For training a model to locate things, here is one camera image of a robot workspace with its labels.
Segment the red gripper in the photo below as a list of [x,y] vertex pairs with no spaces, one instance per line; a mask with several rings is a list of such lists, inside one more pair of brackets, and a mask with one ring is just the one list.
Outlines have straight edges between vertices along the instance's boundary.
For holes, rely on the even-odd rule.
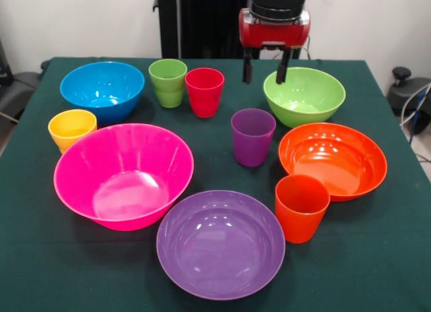
[[256,18],[248,8],[238,16],[240,42],[244,47],[242,81],[250,84],[253,76],[252,49],[281,49],[283,55],[276,73],[276,84],[286,81],[290,49],[304,45],[310,31],[310,14],[304,10],[299,17],[288,22],[266,22]]

